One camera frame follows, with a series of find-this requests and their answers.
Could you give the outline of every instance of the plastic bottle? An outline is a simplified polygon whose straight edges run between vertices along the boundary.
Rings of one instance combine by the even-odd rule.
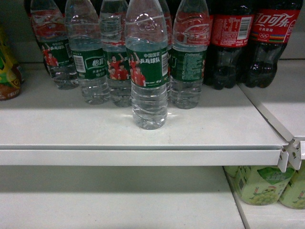
[[[207,71],[209,69],[211,69],[211,67],[209,67],[209,65],[211,65],[212,63],[210,63],[210,59],[209,57],[210,52],[211,52],[211,35],[212,35],[212,28],[213,28],[213,21],[214,21],[214,12],[215,12],[215,6],[216,6],[217,1],[216,0],[207,0],[206,4],[208,6],[209,9],[209,15],[210,15],[210,38],[209,38],[209,45],[208,48],[206,50],[206,61],[205,61],[205,68],[204,68],[204,72],[203,72],[203,83],[206,85],[212,85],[213,84],[213,74],[212,73],[207,73]]]
[[[132,73],[132,110],[136,124],[157,129],[167,117],[167,31],[158,0],[131,0],[125,41]]]
[[[107,81],[115,105],[131,106],[131,77],[125,46],[126,0],[103,0],[100,28],[107,62]]]
[[[273,81],[303,0],[259,1],[248,46],[243,52],[241,81],[265,88]]]
[[[236,85],[239,57],[247,45],[253,18],[253,0],[218,0],[205,71],[215,89]]]
[[[167,90],[167,99],[170,98],[171,94],[171,65],[170,65],[170,59],[172,55],[172,36],[173,36],[173,23],[171,18],[171,13],[168,8],[168,5],[166,3],[166,0],[159,0],[159,3],[161,5],[164,17],[165,17],[165,23],[166,23],[166,30],[167,30],[167,52],[168,52],[168,78],[166,82],[166,90]]]
[[[198,105],[206,49],[209,13],[205,0],[182,0],[173,25],[171,101],[181,109]]]
[[[49,73],[59,89],[78,86],[63,16],[53,0],[32,0],[31,24]]]
[[[68,0],[65,14],[82,95],[89,104],[102,104],[110,94],[97,13],[89,0]]]

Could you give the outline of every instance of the store shelf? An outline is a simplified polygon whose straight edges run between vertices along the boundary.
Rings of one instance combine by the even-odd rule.
[[[196,108],[168,113],[162,128],[142,130],[130,107],[88,105],[80,88],[58,90],[32,70],[22,94],[1,102],[0,165],[276,165],[287,144],[238,86],[203,86]]]
[[[244,228],[221,167],[2,166],[0,202],[0,228]]]
[[[228,177],[228,181],[232,186],[231,177]],[[233,196],[246,229],[305,228],[305,210],[287,208],[279,201],[266,206],[246,204],[234,190]]]
[[[305,140],[305,60],[280,61],[274,81],[267,88],[240,88],[288,141]]]

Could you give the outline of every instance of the plastic water bottle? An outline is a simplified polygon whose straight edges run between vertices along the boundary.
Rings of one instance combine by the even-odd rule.
[[[89,104],[102,104],[110,94],[97,13],[89,0],[68,0],[65,14],[82,95]]]
[[[205,0],[182,0],[173,25],[171,101],[181,109],[198,105],[210,18]]]
[[[126,0],[104,0],[100,28],[107,62],[107,81],[115,105],[131,106],[131,78],[125,46]]]
[[[53,0],[32,0],[31,24],[49,73],[59,89],[78,86],[63,16]]]
[[[131,0],[125,41],[132,74],[132,110],[136,124],[157,129],[167,117],[167,31],[158,0]]]
[[[159,0],[159,3],[161,5],[164,17],[165,17],[165,23],[166,23],[166,30],[167,30],[167,52],[168,52],[168,73],[167,73],[167,82],[166,82],[166,90],[167,90],[167,99],[170,98],[171,94],[171,65],[170,65],[170,59],[172,56],[172,37],[173,37],[173,23],[171,18],[171,13],[168,8],[166,0]]]

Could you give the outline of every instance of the bottle label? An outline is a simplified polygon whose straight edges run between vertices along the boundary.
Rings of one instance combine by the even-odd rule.
[[[68,39],[58,42],[40,42],[39,46],[49,67],[64,67],[73,64]]]
[[[248,43],[254,15],[215,15],[211,43],[222,47],[243,47]]]
[[[112,80],[129,80],[130,71],[127,52],[105,52],[107,76]]]
[[[106,75],[103,49],[91,51],[72,50],[78,76],[92,80]]]
[[[175,39],[190,45],[208,45],[210,36],[210,18],[203,12],[178,12],[175,24]]]
[[[172,77],[183,82],[193,82],[203,78],[206,51],[181,52],[172,50]]]
[[[250,39],[267,43],[288,43],[299,13],[299,10],[259,10],[255,15]]]
[[[145,88],[159,87],[168,79],[166,48],[154,52],[134,52],[127,49],[132,81]]]

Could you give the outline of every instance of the coca-cola bottle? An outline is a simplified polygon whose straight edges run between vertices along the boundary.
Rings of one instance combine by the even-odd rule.
[[[266,88],[273,81],[277,62],[285,50],[303,0],[260,0],[249,43],[241,62],[247,87]]]
[[[217,1],[204,73],[205,82],[210,81],[217,90],[236,84],[238,60],[247,45],[254,18],[253,2]]]

